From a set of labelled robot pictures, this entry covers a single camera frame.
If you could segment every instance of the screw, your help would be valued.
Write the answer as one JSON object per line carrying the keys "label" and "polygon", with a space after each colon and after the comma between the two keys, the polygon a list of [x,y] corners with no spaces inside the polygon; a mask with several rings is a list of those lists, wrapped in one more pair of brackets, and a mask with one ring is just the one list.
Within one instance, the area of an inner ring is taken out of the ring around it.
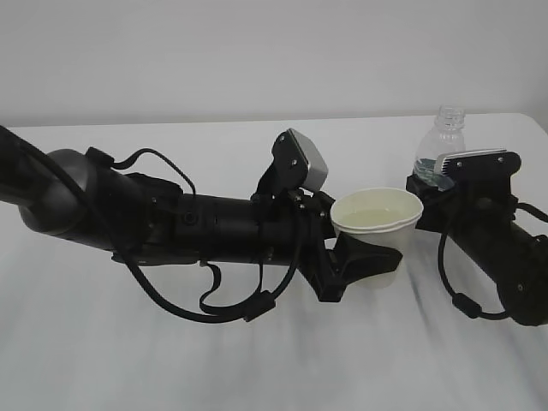
{"label": "screw", "polygon": [[266,255],[266,261],[272,261],[273,256],[274,256],[274,248],[270,247]]}

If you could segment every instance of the white paper cup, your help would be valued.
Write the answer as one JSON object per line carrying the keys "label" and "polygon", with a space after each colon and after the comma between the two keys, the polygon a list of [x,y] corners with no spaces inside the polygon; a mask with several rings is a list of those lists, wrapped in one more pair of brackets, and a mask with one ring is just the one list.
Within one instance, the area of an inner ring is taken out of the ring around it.
{"label": "white paper cup", "polygon": [[[337,235],[342,231],[356,240],[395,248],[405,255],[414,226],[424,206],[419,198],[400,188],[368,188],[337,200],[331,207],[331,222]],[[368,288],[392,284],[396,271],[357,282]]]}

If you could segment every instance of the table surface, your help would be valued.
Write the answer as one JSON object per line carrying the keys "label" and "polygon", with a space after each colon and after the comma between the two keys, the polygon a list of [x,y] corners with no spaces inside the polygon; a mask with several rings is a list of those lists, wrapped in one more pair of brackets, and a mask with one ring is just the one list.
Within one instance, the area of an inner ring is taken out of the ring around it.
{"label": "table surface", "polygon": [[[513,191],[548,210],[548,136],[519,114],[467,117],[467,147],[521,155]],[[330,167],[324,190],[404,187],[432,117],[16,128],[45,151],[96,146],[121,159],[142,146],[164,152],[201,194],[248,198],[271,145],[296,128]],[[144,156],[133,170],[177,181]],[[531,234],[548,227],[526,217]],[[457,312],[436,271],[438,235],[415,231],[395,282],[349,287],[319,303],[298,275],[277,308],[247,324],[202,325],[153,305],[122,265],[91,248],[37,235],[0,205],[0,409],[61,410],[544,410],[548,332]],[[494,285],[454,244],[446,266],[456,289],[497,310]],[[255,287],[257,267],[223,265],[212,303]],[[272,289],[283,267],[266,267]],[[207,269],[151,267],[172,301],[197,308]]]}

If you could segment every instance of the black cable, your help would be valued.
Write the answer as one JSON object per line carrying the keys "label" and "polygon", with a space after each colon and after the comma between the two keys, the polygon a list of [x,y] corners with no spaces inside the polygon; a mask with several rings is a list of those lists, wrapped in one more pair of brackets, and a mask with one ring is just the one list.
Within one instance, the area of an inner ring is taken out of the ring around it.
{"label": "black cable", "polygon": [[539,210],[534,205],[530,205],[528,203],[518,203],[515,208],[528,212],[533,217],[538,218],[540,221],[544,223],[548,223],[548,215],[542,212],[541,210]]}
{"label": "black cable", "polygon": [[274,291],[272,291],[272,295],[274,296],[274,299],[279,297],[280,294],[288,287],[289,283],[293,279],[293,276],[295,275],[295,271],[297,267],[299,266],[302,243],[304,241],[304,238],[303,238],[304,229],[303,229],[303,224],[302,224],[301,216],[299,215],[299,212],[295,213],[295,220],[296,220],[297,240],[295,243],[293,258],[291,259],[291,264],[289,265],[288,271],[283,277],[282,281],[278,284],[278,286],[274,289]]}
{"label": "black cable", "polygon": [[156,157],[163,159],[163,161],[165,161],[165,163],[167,163],[167,165],[169,165],[169,167],[171,167],[179,176],[182,177],[182,179],[185,182],[187,182],[188,186],[192,190],[193,200],[196,200],[196,187],[194,186],[194,183],[192,182],[192,180],[190,180],[190,178],[188,178],[188,176],[185,173],[183,173],[181,171],[181,169],[179,169],[179,167],[177,167],[171,160],[169,160],[167,157],[165,157],[161,152],[157,152],[156,150],[153,150],[151,148],[141,148],[140,150],[137,150],[136,152],[134,152],[131,156],[129,156],[125,160],[123,160],[119,163],[113,163],[111,165],[111,167],[115,170],[128,169],[129,167],[131,167],[132,165],[135,164],[135,162],[137,161],[137,159],[141,155],[143,155],[145,153],[153,154]]}
{"label": "black cable", "polygon": [[254,292],[246,298],[244,301],[241,301],[237,304],[234,304],[232,306],[210,306],[209,304],[206,304],[204,301],[207,297],[209,297],[213,292],[217,291],[218,288],[221,286],[221,269],[211,263],[208,263],[206,261],[202,261],[200,265],[203,265],[204,267],[208,267],[211,272],[213,273],[213,285],[209,290],[207,290],[201,297],[200,297],[200,310],[202,310],[204,313],[211,314],[211,315],[224,315],[226,313],[233,313],[234,315],[240,315],[243,317],[245,315],[245,309],[247,307],[247,304],[249,304],[250,300],[254,298],[257,294],[260,294],[260,291],[263,288],[263,262],[259,262],[259,284],[257,285],[257,288],[254,290]]}
{"label": "black cable", "polygon": [[441,237],[439,238],[439,244],[438,244],[438,272],[439,276],[442,280],[442,284],[445,287],[445,290],[448,292],[448,294],[451,296],[453,305],[461,310],[463,313],[465,313],[470,318],[477,318],[480,317],[481,319],[489,319],[489,320],[500,320],[500,319],[507,319],[511,311],[510,310],[503,310],[500,313],[486,313],[481,308],[481,305],[478,304],[476,301],[472,300],[467,295],[464,295],[463,293],[456,293],[453,287],[451,287],[451,284],[449,282],[449,279],[447,278],[447,273],[445,272],[445,264],[444,264],[444,252],[445,252],[445,243],[447,242],[447,237],[449,236],[449,232],[453,226],[453,223],[456,220],[456,217],[459,215],[461,207],[457,207],[455,212],[451,215],[449,218],[447,224],[445,225],[444,231],[442,232]]}

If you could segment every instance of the white wall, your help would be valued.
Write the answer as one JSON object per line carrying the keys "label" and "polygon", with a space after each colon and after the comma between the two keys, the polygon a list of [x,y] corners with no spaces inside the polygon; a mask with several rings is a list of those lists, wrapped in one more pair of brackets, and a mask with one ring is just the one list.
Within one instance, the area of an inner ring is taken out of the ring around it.
{"label": "white wall", "polygon": [[548,126],[546,0],[4,0],[0,122],[428,113]]}

